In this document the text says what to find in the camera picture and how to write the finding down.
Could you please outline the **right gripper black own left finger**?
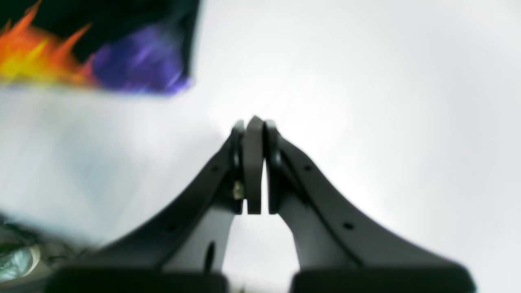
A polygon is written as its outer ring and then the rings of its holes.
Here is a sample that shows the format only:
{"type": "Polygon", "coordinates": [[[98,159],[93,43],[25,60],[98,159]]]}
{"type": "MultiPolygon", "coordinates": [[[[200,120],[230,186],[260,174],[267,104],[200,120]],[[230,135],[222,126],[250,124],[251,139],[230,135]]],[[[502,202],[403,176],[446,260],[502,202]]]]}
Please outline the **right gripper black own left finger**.
{"type": "Polygon", "coordinates": [[[167,207],[95,254],[66,265],[47,293],[228,293],[221,272],[233,218],[242,211],[245,132],[228,139],[167,207]]]}

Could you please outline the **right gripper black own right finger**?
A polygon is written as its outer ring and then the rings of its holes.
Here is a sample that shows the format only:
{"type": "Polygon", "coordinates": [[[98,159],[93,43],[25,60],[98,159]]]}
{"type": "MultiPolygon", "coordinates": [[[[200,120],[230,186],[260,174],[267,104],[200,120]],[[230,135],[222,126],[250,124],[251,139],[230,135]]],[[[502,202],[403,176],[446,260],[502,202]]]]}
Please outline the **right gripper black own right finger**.
{"type": "Polygon", "coordinates": [[[269,212],[287,224],[300,270],[292,293],[475,293],[471,275],[351,204],[273,121],[264,123],[269,212]]]}

